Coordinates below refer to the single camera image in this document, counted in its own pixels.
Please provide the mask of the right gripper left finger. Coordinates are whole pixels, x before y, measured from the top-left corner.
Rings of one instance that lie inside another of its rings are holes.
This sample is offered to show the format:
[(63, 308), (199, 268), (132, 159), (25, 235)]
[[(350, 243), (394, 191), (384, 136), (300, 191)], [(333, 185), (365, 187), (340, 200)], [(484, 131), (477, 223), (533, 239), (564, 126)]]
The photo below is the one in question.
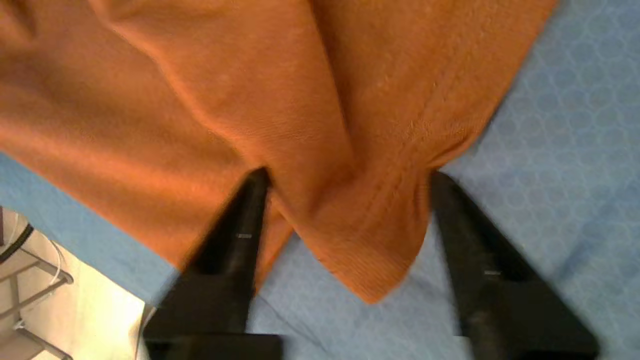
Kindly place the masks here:
[(270, 187), (265, 168), (247, 175), (160, 301), (146, 337), (245, 332)]

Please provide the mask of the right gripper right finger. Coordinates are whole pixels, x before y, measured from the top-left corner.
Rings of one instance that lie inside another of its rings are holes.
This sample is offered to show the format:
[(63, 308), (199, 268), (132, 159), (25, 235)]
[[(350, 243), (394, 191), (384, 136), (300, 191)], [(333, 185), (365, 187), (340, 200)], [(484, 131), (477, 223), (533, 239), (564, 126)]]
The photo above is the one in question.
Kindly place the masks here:
[(474, 360), (596, 360), (574, 310), (448, 174), (430, 178), (459, 334)]

